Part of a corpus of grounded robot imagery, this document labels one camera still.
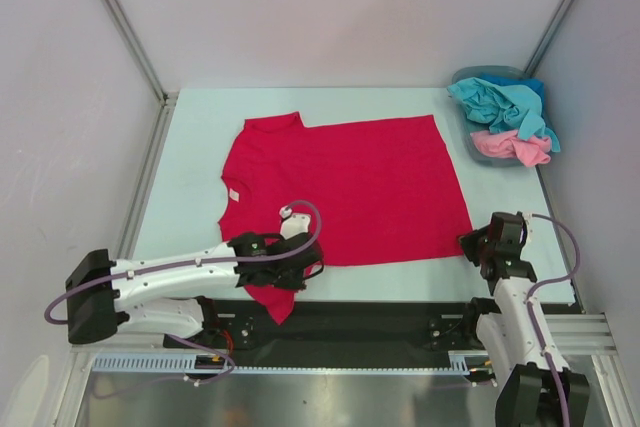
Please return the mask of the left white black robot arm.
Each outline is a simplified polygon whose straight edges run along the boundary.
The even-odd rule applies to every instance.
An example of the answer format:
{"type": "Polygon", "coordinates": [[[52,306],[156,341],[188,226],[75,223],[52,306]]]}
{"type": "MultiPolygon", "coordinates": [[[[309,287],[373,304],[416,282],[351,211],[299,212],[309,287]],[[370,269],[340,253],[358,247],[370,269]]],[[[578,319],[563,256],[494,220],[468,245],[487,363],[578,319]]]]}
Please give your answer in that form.
{"type": "Polygon", "coordinates": [[[94,250],[65,282],[67,338],[88,345],[117,333],[162,333],[207,347],[221,334],[220,321],[206,311],[208,294],[248,287],[297,292],[323,270],[324,255],[309,232],[248,232],[207,251],[146,261],[94,250]]]}

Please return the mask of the red t shirt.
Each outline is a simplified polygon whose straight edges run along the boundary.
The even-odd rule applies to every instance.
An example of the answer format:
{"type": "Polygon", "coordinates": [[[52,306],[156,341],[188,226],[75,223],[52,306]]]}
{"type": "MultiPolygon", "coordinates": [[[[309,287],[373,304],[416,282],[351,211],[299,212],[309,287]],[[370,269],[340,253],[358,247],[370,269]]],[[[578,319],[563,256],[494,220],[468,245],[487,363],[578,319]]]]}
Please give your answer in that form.
{"type": "Polygon", "coordinates": [[[275,233],[293,201],[315,206],[329,267],[459,256],[471,229],[446,144],[431,115],[308,127],[299,113],[248,119],[222,169],[223,240],[275,233]]]}

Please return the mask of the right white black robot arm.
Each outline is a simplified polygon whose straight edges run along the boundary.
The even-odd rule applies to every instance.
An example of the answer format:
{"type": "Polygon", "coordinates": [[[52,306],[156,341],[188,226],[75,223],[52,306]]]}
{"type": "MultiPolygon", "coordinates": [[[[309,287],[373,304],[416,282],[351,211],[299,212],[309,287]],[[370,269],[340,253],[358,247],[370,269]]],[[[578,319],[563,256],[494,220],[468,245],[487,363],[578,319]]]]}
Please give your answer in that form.
{"type": "Polygon", "coordinates": [[[581,426],[591,388],[572,371],[548,326],[538,297],[547,283],[522,257],[529,238],[521,212],[495,212],[486,226],[460,237],[490,293],[467,304],[461,335],[488,354],[499,389],[496,425],[581,426]]]}

